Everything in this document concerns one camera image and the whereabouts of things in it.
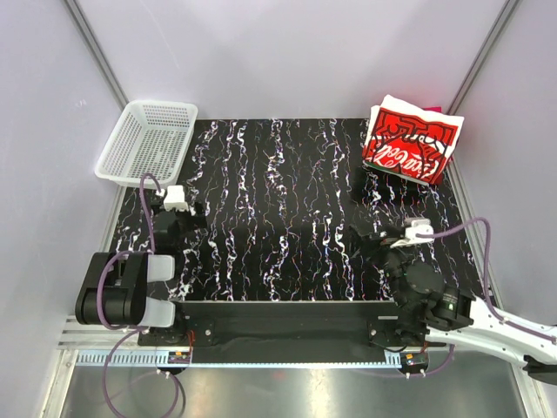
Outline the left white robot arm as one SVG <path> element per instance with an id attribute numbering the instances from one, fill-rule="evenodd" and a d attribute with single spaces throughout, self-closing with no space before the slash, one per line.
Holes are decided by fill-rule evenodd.
<path id="1" fill-rule="evenodd" d="M 187 336 L 176 305 L 148 295 L 151 283 L 176 279 L 185 265 L 186 235 L 207 226 L 201 203 L 188 203 L 185 188 L 170 185 L 151 205 L 153 250 L 94 253 L 80 288 L 75 316 L 81 325 L 108 329 L 157 327 L 171 345 Z"/>

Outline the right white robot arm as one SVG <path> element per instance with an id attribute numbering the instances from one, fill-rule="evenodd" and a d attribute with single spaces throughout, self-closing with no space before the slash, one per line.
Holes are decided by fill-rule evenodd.
<path id="1" fill-rule="evenodd" d="M 435 232 L 427 218 L 406 219 L 403 226 L 387 226 L 364 234 L 350 227 L 349 254 L 382 270 L 393 297 L 395 320 L 386 326 L 369 325 L 371 345 L 399 354 L 401 373 L 427 375 L 428 361 L 410 359 L 412 347 L 421 356 L 434 344 L 451 349 L 461 345 L 520 367 L 531 379 L 556 383 L 556 328 L 498 309 L 488 297 L 451 286 L 440 273 L 413 253 L 463 231 L 464 222 Z"/>

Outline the white t shirt red print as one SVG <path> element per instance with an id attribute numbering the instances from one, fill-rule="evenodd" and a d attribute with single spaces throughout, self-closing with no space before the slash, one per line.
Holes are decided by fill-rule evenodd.
<path id="1" fill-rule="evenodd" d="M 386 95 L 370 109 L 363 163 L 421 185 L 438 185 L 448 163 L 444 144 L 456 149 L 464 121 Z"/>

